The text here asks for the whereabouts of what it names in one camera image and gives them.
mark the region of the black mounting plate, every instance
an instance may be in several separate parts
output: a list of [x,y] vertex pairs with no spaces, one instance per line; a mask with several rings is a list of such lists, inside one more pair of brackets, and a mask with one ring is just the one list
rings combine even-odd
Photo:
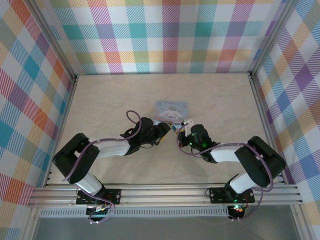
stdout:
[[[103,193],[104,193],[103,197],[101,198],[109,200],[113,202],[115,205],[120,204],[121,189],[115,189],[115,188],[104,189]],[[77,191],[77,199],[75,201],[75,204],[76,205],[94,205],[94,202],[90,201],[90,199],[88,199],[88,196],[84,192]]]
[[230,201],[225,195],[224,187],[210,187],[209,188],[210,203],[212,204],[252,204],[255,202],[255,196],[252,189],[248,189],[239,194],[234,201]]

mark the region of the beige tabletop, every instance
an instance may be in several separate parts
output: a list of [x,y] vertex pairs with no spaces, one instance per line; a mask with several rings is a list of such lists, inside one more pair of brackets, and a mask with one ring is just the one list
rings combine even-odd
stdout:
[[[153,116],[157,100],[188,102],[189,117],[203,124],[213,141],[266,139],[244,73],[86,75],[79,78],[60,148],[77,133],[116,137],[135,126],[127,110]],[[243,171],[239,163],[212,164],[181,153],[172,130],[158,146],[97,159],[90,169],[103,183],[224,183]],[[50,183],[62,179],[53,166]]]

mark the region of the aluminum rail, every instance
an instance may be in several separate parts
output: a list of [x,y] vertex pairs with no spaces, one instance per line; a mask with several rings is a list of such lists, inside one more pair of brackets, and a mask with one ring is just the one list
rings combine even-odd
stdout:
[[[208,188],[224,187],[224,184],[106,184],[107,189],[121,189],[118,207],[201,207],[232,206],[232,203],[211,204],[205,195]],[[71,184],[49,185],[35,188],[29,201],[30,208],[73,208],[76,205],[77,188]],[[260,192],[253,191],[256,205]],[[264,193],[262,205],[300,205],[302,199],[296,185],[275,184],[273,190]]]

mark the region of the purple cable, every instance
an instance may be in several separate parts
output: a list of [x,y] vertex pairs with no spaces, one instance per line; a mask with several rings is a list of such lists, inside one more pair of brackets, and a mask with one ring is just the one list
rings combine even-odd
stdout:
[[90,223],[95,223],[95,224],[103,223],[104,221],[107,221],[109,218],[112,217],[112,215],[115,214],[115,212],[116,212],[116,205],[115,205],[112,201],[109,201],[109,200],[104,199],[104,198],[101,198],[101,197],[94,196],[94,195],[86,192],[86,191],[83,190],[82,188],[81,188],[81,190],[82,190],[82,192],[84,192],[84,193],[85,193],[86,195],[88,195],[89,197],[94,198],[94,199],[97,199],[97,200],[100,200],[100,201],[103,201],[103,202],[106,202],[106,203],[110,204],[110,205],[113,207],[113,211],[110,213],[110,215],[107,216],[107,217],[105,217],[105,218],[103,218],[103,219],[100,220],[100,221],[93,221],[93,220],[91,219],[91,216],[92,216],[92,213],[91,213],[91,214],[89,215],[89,221],[90,221]]
[[79,157],[77,158],[77,160],[75,161],[75,164],[73,165],[71,171],[69,172],[69,174],[62,180],[63,182],[65,181],[68,181],[70,179],[70,177],[72,176],[72,174],[75,172],[79,162],[80,162],[80,159],[82,158],[82,156],[84,155],[84,153],[86,152],[86,150],[93,144],[96,144],[96,143],[99,143],[99,142],[105,142],[105,141],[125,141],[125,140],[129,140],[129,139],[132,139],[134,136],[136,136],[140,130],[141,130],[141,126],[142,126],[142,122],[141,122],[141,117],[140,115],[136,112],[136,111],[133,111],[133,110],[129,110],[127,111],[125,114],[127,116],[127,118],[133,122],[134,124],[137,124],[136,122],[134,122],[128,115],[128,113],[134,113],[137,115],[137,117],[139,118],[139,128],[138,130],[131,136],[129,137],[126,137],[126,138],[121,138],[121,139],[117,139],[117,138],[102,138],[102,139],[99,139],[99,140],[95,140],[95,141],[92,141],[90,142],[87,146],[85,146],[85,148],[81,151]]
[[196,155],[200,155],[200,154],[206,153],[208,151],[212,151],[214,149],[219,149],[219,148],[224,148],[224,147],[234,147],[234,146],[245,146],[248,149],[250,149],[259,158],[259,160],[261,161],[262,165],[264,166],[264,168],[265,168],[265,170],[266,170],[266,172],[268,174],[269,180],[270,180],[270,187],[269,188],[263,189],[263,188],[253,187],[252,189],[256,190],[256,191],[259,191],[259,192],[262,192],[262,193],[271,192],[271,190],[274,188],[274,179],[272,177],[270,169],[268,168],[268,165],[266,164],[265,160],[260,156],[260,154],[252,146],[250,146],[250,145],[248,145],[246,143],[242,143],[242,142],[226,143],[226,144],[220,144],[220,145],[217,145],[217,146],[210,147],[210,148],[208,148],[206,150],[203,150],[203,151],[200,151],[200,152],[188,153],[186,151],[183,151],[182,148],[179,146],[179,134],[180,134],[181,130],[184,129],[187,125],[188,125],[188,123],[183,125],[182,127],[180,127],[178,132],[177,132],[177,134],[176,134],[176,143],[177,143],[178,148],[180,149],[181,152],[183,152],[184,154],[190,155],[190,156],[196,156]]

